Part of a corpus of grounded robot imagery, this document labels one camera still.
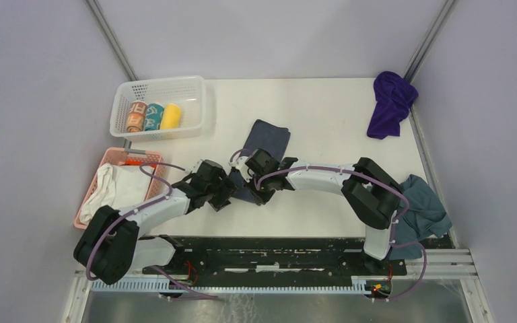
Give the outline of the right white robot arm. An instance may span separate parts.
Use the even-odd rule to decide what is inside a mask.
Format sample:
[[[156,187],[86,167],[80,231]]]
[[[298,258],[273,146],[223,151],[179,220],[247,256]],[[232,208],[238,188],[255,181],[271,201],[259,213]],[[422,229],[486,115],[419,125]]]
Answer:
[[[362,266],[378,275],[389,265],[392,225],[401,204],[408,205],[401,185],[376,162],[362,157],[355,164],[311,164],[296,157],[276,160],[264,149],[231,162],[257,205],[268,203],[277,191],[314,190],[345,198],[366,227]]]

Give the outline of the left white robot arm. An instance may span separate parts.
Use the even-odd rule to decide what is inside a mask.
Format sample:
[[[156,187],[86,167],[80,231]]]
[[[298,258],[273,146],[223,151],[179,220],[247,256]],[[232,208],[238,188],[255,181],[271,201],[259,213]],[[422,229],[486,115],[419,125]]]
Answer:
[[[73,252],[89,280],[112,285],[129,271],[152,265],[170,274],[180,272],[184,254],[167,238],[145,235],[205,204],[219,211],[238,190],[224,168],[208,159],[199,161],[181,181],[163,183],[165,192],[142,203],[122,209],[105,205],[96,211]]]

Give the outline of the dark grey towel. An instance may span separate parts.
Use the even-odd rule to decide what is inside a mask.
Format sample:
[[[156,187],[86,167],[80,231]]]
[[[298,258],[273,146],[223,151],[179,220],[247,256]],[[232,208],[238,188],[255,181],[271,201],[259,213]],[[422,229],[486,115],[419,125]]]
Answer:
[[[291,133],[288,128],[276,127],[266,121],[257,119],[246,138],[239,157],[249,156],[256,149],[264,149],[271,157],[281,161],[287,149]],[[238,185],[239,190],[234,193],[233,198],[253,203],[251,192],[243,187],[241,175],[231,172],[229,178]]]

